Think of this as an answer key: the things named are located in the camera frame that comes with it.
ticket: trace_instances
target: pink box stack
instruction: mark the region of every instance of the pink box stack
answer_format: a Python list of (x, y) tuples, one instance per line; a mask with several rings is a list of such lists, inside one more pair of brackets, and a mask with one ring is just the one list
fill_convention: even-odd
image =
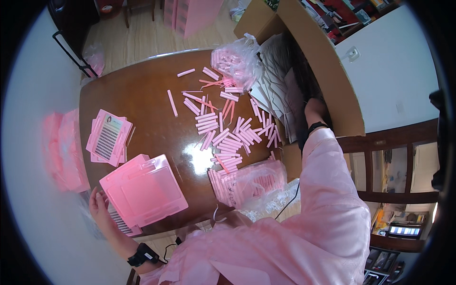
[(184, 39), (212, 24), (223, 0), (165, 0), (165, 26)]

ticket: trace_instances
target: hand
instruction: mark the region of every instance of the hand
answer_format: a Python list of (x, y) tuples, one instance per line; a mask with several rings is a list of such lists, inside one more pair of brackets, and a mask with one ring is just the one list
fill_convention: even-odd
[(309, 102), (307, 102), (306, 108), (304, 109), (304, 113), (306, 116), (308, 115), (318, 115), (323, 117), (327, 112), (327, 108), (325, 103), (321, 100), (316, 98), (310, 98)]
[(108, 206), (108, 196), (103, 190), (98, 192), (97, 187), (95, 187), (90, 194), (88, 207), (93, 219), (105, 235), (117, 228), (117, 224), (108, 212)]

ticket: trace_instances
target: pink packaging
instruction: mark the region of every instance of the pink packaging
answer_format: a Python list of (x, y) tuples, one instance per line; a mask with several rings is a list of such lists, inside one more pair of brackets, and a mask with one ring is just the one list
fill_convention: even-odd
[(129, 121), (100, 109), (86, 149), (117, 167), (132, 126)]
[(165, 155), (138, 155), (100, 184), (129, 228), (144, 227), (188, 207)]
[(272, 158), (229, 174), (210, 169), (208, 175), (217, 199), (236, 209), (259, 210), (286, 188), (285, 166)]
[(53, 113), (45, 119), (43, 147), (46, 170), (60, 191), (90, 189), (79, 134), (79, 109), (64, 115)]

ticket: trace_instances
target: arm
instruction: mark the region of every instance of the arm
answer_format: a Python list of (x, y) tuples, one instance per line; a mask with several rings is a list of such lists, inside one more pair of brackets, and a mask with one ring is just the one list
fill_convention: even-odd
[[(322, 122), (324, 124), (325, 121), (323, 121), (323, 116), (326, 113), (326, 106), (323, 104), (318, 99), (315, 98), (310, 98), (309, 102), (307, 103), (305, 109), (304, 109), (304, 114), (306, 115), (306, 121), (307, 121), (307, 127), (310, 128), (314, 123)], [(315, 130), (313, 130), (311, 134), (313, 134), (316, 130), (322, 129), (324, 127), (318, 127)]]
[[(97, 223), (103, 235), (114, 248), (114, 250), (125, 260), (128, 260), (136, 253), (139, 244), (132, 238), (124, 234), (108, 212), (109, 200), (102, 191), (97, 192), (95, 187), (90, 195), (89, 209), (93, 219)], [(144, 274), (155, 270), (161, 266), (160, 263), (153, 264), (149, 261), (144, 262), (141, 266), (135, 267), (138, 274)]]

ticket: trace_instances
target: chair leg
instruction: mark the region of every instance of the chair leg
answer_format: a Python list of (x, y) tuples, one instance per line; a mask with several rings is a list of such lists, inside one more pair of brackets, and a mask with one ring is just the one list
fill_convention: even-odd
[(128, 23), (128, 7), (124, 8), (124, 17), (125, 17), (125, 25), (127, 26), (127, 29), (129, 29), (130, 24)]
[(155, 21), (154, 10), (155, 10), (155, 0), (152, 0), (152, 21)]

